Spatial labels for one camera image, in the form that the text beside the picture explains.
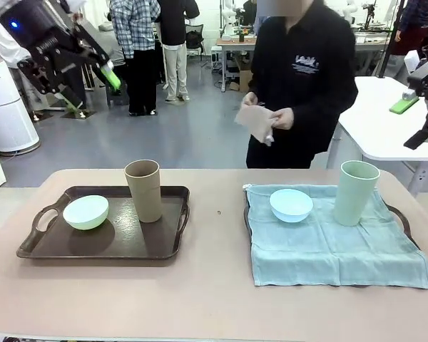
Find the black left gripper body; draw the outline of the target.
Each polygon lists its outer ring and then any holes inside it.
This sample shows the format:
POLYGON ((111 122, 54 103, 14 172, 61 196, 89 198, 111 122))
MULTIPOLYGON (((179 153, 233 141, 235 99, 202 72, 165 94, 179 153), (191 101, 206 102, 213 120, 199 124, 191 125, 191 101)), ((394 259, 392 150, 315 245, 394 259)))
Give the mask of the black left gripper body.
POLYGON ((39 66, 63 75, 89 64, 87 45, 78 40, 70 18, 83 0, 3 0, 0 24, 39 66))

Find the tall pale green cup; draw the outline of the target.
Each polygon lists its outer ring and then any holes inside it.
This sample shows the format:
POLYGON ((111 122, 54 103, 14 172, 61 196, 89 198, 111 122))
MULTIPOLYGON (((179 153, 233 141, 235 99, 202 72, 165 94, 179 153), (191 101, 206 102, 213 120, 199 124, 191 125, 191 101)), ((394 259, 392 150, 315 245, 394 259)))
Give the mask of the tall pale green cup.
POLYGON ((374 192, 380 171, 359 160, 343 162, 335 198, 334 218, 343 226, 355 226, 374 192))

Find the pale green bowl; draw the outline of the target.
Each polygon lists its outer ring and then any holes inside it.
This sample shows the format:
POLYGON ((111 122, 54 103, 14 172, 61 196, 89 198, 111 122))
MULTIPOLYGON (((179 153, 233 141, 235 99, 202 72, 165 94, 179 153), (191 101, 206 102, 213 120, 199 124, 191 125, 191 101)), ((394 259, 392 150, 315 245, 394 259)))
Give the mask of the pale green bowl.
POLYGON ((100 226, 107 218, 108 200, 100 195, 88 195, 70 202, 63 210, 63 219, 77 230, 90 230, 100 226))

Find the tall brown cup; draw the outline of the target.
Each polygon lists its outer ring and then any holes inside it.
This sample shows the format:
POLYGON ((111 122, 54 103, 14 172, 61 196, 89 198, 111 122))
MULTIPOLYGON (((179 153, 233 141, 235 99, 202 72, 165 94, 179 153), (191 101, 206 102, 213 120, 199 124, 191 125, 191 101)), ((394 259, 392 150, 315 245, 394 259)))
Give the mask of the tall brown cup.
POLYGON ((153 223, 162 216, 160 165, 154 160, 136 160, 124 174, 141 222, 153 223))

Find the beige cloth mat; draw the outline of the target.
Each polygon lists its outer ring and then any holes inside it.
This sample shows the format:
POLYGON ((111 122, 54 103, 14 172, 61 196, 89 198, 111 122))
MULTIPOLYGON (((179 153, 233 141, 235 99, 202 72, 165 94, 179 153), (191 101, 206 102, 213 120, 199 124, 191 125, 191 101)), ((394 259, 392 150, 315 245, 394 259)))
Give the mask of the beige cloth mat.
POLYGON ((274 142, 272 124, 273 112, 261 105, 243 106, 235 116, 235 122, 248 129, 248 132, 259 142, 270 147, 274 142))

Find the pale blue bowl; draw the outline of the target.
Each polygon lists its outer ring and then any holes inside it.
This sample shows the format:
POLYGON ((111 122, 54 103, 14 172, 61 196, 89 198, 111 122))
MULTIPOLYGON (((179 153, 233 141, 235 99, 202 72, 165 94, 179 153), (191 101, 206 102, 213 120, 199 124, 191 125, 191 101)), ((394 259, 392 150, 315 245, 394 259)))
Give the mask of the pale blue bowl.
POLYGON ((272 213, 283 222, 297 223, 304 220, 313 209, 312 199, 294 189, 275 191, 270 195, 272 213))

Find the person's left forearm black sleeve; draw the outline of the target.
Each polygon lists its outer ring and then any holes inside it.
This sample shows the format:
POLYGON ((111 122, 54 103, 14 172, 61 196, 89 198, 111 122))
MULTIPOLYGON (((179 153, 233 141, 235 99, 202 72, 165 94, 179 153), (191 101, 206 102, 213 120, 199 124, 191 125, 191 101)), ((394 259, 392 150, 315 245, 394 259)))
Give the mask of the person's left forearm black sleeve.
POLYGON ((354 81, 329 87, 322 94, 292 108, 293 126, 309 129, 313 125, 335 125, 340 115, 352 107, 357 94, 354 81))

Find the person's right forearm black sleeve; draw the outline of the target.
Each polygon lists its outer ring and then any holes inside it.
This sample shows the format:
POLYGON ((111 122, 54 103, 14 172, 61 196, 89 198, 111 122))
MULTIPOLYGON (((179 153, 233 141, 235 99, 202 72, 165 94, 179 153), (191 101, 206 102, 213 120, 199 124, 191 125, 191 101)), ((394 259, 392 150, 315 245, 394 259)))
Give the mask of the person's right forearm black sleeve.
POLYGON ((270 80, 269 60, 255 54, 250 67, 252 78, 248 83, 249 91, 254 93, 258 100, 266 97, 268 81, 270 80))

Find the white side table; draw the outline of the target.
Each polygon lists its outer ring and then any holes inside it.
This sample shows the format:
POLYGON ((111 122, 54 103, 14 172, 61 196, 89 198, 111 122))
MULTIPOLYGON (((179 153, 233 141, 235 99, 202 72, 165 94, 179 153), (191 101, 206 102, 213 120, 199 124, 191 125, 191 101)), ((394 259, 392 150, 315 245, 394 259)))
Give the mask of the white side table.
POLYGON ((403 114, 390 108, 406 86, 393 78, 359 76, 355 104, 341 114, 327 155, 327 168, 363 160, 393 174, 412 195, 428 192, 428 142, 416 150, 404 143, 424 124, 427 107, 418 100, 403 114))

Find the bystander in blue plaid shirt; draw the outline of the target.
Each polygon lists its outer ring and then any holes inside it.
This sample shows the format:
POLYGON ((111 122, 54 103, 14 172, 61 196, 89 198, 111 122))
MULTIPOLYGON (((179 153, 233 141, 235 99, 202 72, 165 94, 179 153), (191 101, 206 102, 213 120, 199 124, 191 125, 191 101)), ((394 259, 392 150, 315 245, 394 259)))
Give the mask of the bystander in blue plaid shirt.
POLYGON ((155 35, 158 0, 110 0, 113 30, 126 64, 129 115, 156 115, 155 35))

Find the flat metal stand base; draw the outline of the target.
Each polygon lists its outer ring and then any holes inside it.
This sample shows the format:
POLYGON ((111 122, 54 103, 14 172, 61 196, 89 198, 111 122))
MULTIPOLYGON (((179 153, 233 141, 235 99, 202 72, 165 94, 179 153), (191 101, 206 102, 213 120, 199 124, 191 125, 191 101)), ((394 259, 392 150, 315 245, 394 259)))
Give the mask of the flat metal stand base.
POLYGON ((66 113, 62 115, 62 118, 86 120, 87 118, 91 117, 95 113, 96 112, 94 110, 89 110, 89 109, 68 108, 66 110, 66 113))

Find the white cylindrical air purifier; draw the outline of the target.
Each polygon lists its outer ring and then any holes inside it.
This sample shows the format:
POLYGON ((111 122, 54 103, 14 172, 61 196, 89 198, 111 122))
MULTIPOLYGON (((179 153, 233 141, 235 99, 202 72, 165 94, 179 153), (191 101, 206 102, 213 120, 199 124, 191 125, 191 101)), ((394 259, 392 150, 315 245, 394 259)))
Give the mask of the white cylindrical air purifier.
POLYGON ((40 144, 9 68, 0 60, 0 154, 22 155, 40 144))

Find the bystander black top white trousers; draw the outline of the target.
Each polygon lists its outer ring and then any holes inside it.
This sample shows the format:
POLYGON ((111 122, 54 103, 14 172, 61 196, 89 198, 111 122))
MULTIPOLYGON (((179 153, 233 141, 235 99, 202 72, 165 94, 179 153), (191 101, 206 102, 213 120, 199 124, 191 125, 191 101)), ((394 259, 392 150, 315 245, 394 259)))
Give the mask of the bystander black top white trousers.
POLYGON ((160 42, 166 66, 168 94, 166 102, 189 101, 187 89, 187 47, 185 19, 200 15, 195 0, 158 0, 160 42))

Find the black office chair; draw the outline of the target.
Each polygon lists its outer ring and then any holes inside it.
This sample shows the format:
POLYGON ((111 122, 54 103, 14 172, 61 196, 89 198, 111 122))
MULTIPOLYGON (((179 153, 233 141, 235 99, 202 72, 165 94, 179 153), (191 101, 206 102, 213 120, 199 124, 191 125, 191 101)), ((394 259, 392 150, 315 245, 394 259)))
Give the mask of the black office chair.
POLYGON ((185 25, 186 31, 186 48, 189 51, 197 51, 200 57, 200 61, 203 59, 203 54, 205 52, 204 47, 204 38, 203 38, 203 29, 204 25, 185 25))

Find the cardboard box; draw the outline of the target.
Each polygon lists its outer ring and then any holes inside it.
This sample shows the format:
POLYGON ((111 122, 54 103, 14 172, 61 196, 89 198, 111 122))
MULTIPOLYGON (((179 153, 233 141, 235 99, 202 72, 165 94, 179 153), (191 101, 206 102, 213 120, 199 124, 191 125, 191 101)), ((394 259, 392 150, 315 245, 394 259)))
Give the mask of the cardboard box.
POLYGON ((249 82, 252 80, 251 61, 244 61, 239 55, 234 56, 236 67, 239 71, 239 90, 242 93, 249 92, 249 82))

